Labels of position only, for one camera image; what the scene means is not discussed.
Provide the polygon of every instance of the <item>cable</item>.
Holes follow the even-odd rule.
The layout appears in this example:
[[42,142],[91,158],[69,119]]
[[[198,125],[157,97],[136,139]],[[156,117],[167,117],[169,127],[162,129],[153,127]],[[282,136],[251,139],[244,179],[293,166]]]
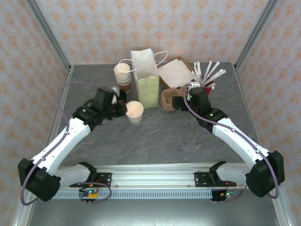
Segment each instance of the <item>cable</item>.
[[218,202],[218,203],[231,202],[231,201],[237,200],[237,199],[239,199],[239,198],[242,196],[242,194],[243,194],[245,191],[246,191],[246,186],[245,186],[244,190],[243,190],[238,196],[236,196],[235,198],[230,199],[230,200],[220,201],[220,202]]
[[229,188],[229,184],[231,184],[237,190],[237,188],[236,188],[236,186],[233,182],[227,181],[226,183],[227,183],[227,191],[228,191],[228,188]]
[[79,189],[79,192],[85,193],[86,191],[84,191],[84,189],[87,189],[87,188],[90,188],[90,186],[87,185],[86,187],[82,187],[81,189]]
[[[107,186],[107,185],[105,185],[105,184],[103,184],[103,183],[97,183],[97,182],[81,182],[81,183],[78,183],[78,184],[82,184],[82,185],[99,185],[99,186],[103,186],[103,187],[106,187],[106,188],[109,189],[110,194],[109,194],[107,197],[105,197],[105,198],[103,198],[103,199],[99,199],[99,200],[94,201],[94,202],[89,202],[90,204],[106,201],[106,200],[107,200],[108,198],[110,198],[110,196],[112,195],[112,189],[111,189],[109,186]],[[87,194],[87,193],[88,193],[88,192],[82,193],[81,196],[80,196],[80,200],[81,200],[84,204],[85,204],[86,201],[83,200],[83,196],[84,196],[85,194]]]
[[38,167],[38,165],[48,156],[48,155],[50,155],[50,153],[51,152],[53,152],[53,150],[55,150],[63,141],[64,141],[64,139],[66,138],[66,136],[67,136],[67,134],[68,134],[68,132],[69,132],[69,127],[70,127],[70,125],[69,125],[69,120],[68,120],[68,118],[67,118],[67,115],[66,115],[66,113],[63,111],[63,108],[60,106],[60,94],[62,93],[62,91],[63,91],[63,89],[65,88],[65,87],[67,87],[67,86],[69,86],[69,85],[72,85],[72,84],[82,84],[82,85],[85,85],[85,86],[89,86],[89,87],[93,87],[93,88],[96,88],[97,89],[97,86],[94,86],[94,85],[92,85],[92,84],[89,84],[89,83],[86,83],[86,82],[82,82],[82,81],[73,81],[73,82],[68,82],[68,83],[66,83],[66,84],[64,84],[62,87],[61,87],[61,89],[60,89],[60,92],[59,92],[59,95],[57,96],[57,99],[56,99],[56,101],[57,101],[57,103],[58,103],[58,109],[59,109],[59,111],[62,113],[62,116],[63,116],[63,118],[64,118],[64,120],[65,120],[65,122],[66,122],[66,132],[64,133],[64,135],[62,136],[62,138],[48,151],[48,152],[46,152],[45,153],[45,155],[43,155],[42,157],[41,157],[41,159],[39,159],[38,161],[37,161],[37,163],[36,164],[34,164],[34,166],[31,168],[31,170],[29,171],[29,173],[27,174],[27,176],[26,176],[26,178],[25,178],[25,180],[24,180],[24,182],[23,182],[23,185],[22,185],[22,189],[21,189],[21,203],[22,203],[22,205],[24,205],[24,206],[28,206],[28,205],[30,205],[30,204],[32,204],[32,203],[34,203],[35,201],[37,201],[37,199],[38,198],[35,198],[34,200],[32,200],[32,201],[30,201],[30,202],[25,202],[25,200],[24,200],[24,193],[25,193],[25,189],[26,189],[26,185],[27,185],[27,183],[28,183],[28,180],[29,180],[29,178],[31,177],[31,175],[32,175],[32,173],[34,172],[34,170]]
[[195,113],[192,108],[188,105],[187,103],[187,100],[186,100],[186,92],[187,92],[187,88],[191,86],[191,84],[188,84],[186,87],[185,87],[185,90],[184,90],[184,96],[183,96],[183,99],[184,99],[184,103],[186,105],[186,107],[188,108],[188,110],[193,114],[195,115],[197,118],[205,121],[205,122],[208,122],[208,123],[211,123],[213,125],[217,125],[217,126],[222,126],[222,127],[225,127],[227,129],[230,129],[232,130],[233,132],[237,133],[238,135],[240,135],[256,152],[258,152],[258,154],[264,159],[265,163],[267,164],[270,172],[271,172],[271,175],[273,177],[273,180],[274,180],[274,184],[275,184],[275,196],[272,196],[270,194],[268,194],[268,196],[272,199],[276,199],[278,198],[279,196],[279,188],[278,188],[278,182],[277,182],[277,179],[276,179],[276,175],[275,175],[275,172],[273,170],[273,167],[271,166],[269,160],[264,156],[264,154],[246,137],[244,136],[242,133],[238,132],[237,130],[233,129],[232,127],[230,126],[227,126],[227,125],[224,125],[224,124],[221,124],[221,123],[218,123],[218,122],[215,122],[215,121],[211,121],[211,120],[208,120],[208,119],[205,119],[201,116],[199,116],[197,113]]

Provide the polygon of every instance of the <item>white paper bag handle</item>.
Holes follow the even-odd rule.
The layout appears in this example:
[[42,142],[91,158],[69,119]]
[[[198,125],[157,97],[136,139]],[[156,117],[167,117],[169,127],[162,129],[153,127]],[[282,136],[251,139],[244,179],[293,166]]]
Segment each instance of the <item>white paper bag handle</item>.
[[167,54],[166,54],[166,57],[165,57],[159,64],[161,64],[163,61],[165,61],[165,59],[166,59],[167,56],[168,56],[168,51],[162,51],[162,52],[155,53],[155,54],[154,54],[154,58],[155,58],[155,55],[160,54],[160,53],[167,53]]
[[118,69],[122,72],[122,73],[129,73],[129,72],[133,72],[133,71],[136,71],[137,69],[133,69],[131,71],[128,71],[128,72],[123,72],[121,69],[120,69],[120,63],[124,60],[129,60],[129,61],[133,61],[132,59],[123,59],[123,60],[120,60],[119,63],[118,63]]

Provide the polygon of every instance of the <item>black mounting bracket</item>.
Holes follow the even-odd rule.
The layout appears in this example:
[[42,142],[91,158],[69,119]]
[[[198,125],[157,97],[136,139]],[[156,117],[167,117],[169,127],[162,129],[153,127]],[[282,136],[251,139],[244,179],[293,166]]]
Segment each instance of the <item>black mounting bracket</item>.
[[219,179],[216,171],[217,169],[225,164],[225,161],[220,161],[209,168],[209,172],[195,172],[194,173],[194,182],[196,187],[226,187],[227,182]]
[[[85,161],[82,161],[79,164],[87,167],[91,172],[88,179],[85,182],[91,182],[91,183],[98,182],[98,183],[102,183],[102,184],[105,184],[105,185],[111,187],[112,173],[97,172],[97,168],[95,168],[94,166],[92,166],[91,164],[89,164]],[[70,185],[69,187],[87,187],[87,185],[73,184],[73,185]],[[91,188],[98,187],[98,185],[91,185],[90,187]]]
[[[87,180],[85,182],[98,182],[98,183],[102,183],[102,184],[105,184],[109,187],[111,187],[111,182],[112,182],[112,173],[99,173],[97,172],[95,174],[95,180],[91,181],[91,180]],[[87,185],[82,185],[82,184],[73,184],[73,185],[70,185],[69,187],[87,187]],[[91,185],[90,186],[91,188],[93,187],[98,187],[98,185]]]

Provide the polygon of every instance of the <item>white paper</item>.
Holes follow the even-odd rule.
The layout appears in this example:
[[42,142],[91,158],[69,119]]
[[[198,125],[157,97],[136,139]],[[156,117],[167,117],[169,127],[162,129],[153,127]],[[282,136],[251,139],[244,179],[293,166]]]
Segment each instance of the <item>white paper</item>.
[[194,79],[182,60],[173,60],[158,69],[160,77],[170,88],[186,85]]

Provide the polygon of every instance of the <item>white straw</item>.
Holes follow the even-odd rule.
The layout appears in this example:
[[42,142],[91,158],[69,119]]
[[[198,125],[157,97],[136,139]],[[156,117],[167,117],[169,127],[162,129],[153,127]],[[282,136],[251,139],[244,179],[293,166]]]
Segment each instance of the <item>white straw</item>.
[[203,81],[199,77],[194,77],[194,80],[197,81],[202,87],[205,87]]
[[211,64],[212,64],[212,61],[209,61],[209,64],[208,64],[207,70],[206,70],[206,72],[205,72],[205,74],[204,74],[204,78],[207,76],[207,74],[208,74],[208,71],[209,71],[209,69],[210,69],[210,67],[211,67]]
[[216,64],[212,68],[211,72],[206,76],[206,78],[209,78],[209,76],[212,74],[212,72],[214,72],[214,70],[217,68],[218,65],[220,65],[220,62],[216,62]]
[[200,62],[197,62],[197,66],[198,66],[198,74],[199,74],[199,77],[202,78],[201,63],[200,63]]
[[211,87],[213,87],[213,86],[215,86],[215,85],[216,85],[215,83],[211,83],[211,84],[205,86],[205,88],[211,88]]
[[194,71],[196,73],[196,76],[199,77],[198,70],[197,70],[197,63],[194,63]]
[[205,85],[210,83],[211,81],[213,81],[214,79],[220,77],[222,74],[225,74],[227,71],[226,70],[223,70],[221,69],[219,72],[217,72],[214,76],[212,76],[210,79],[208,79],[206,82],[205,82]]

